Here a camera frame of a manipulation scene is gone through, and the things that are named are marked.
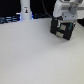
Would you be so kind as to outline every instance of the white surface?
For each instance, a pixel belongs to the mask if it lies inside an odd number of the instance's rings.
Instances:
[[[84,84],[84,28],[77,24],[67,41],[50,22],[0,25],[0,84]]]

